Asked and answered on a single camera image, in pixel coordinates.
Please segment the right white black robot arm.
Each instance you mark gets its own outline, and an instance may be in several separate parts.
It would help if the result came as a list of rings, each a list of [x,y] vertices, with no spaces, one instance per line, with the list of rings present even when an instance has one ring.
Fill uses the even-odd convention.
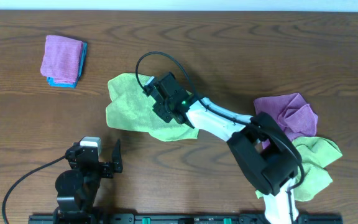
[[[293,191],[304,176],[302,158],[279,125],[267,113],[237,114],[196,92],[188,93],[172,73],[151,77],[141,86],[155,100],[154,113],[207,131],[226,142],[246,179],[262,193],[270,223],[295,223],[299,212]]]

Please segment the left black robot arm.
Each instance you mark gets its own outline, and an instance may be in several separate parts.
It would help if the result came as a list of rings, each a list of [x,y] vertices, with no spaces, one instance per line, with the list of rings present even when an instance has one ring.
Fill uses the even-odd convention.
[[[101,139],[85,136],[67,149],[70,169],[55,181],[58,208],[53,223],[102,223],[103,215],[93,207],[101,179],[112,179],[123,170],[121,142],[116,141],[109,162],[100,162]]]

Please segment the light green microfiber cloth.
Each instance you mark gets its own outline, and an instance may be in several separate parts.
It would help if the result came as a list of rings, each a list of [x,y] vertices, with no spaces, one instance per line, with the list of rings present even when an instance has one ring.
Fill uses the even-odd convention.
[[[122,73],[108,81],[110,104],[106,107],[107,126],[125,131],[149,133],[160,141],[196,139],[199,131],[185,124],[169,123],[153,111],[153,98],[146,97],[133,73]]]

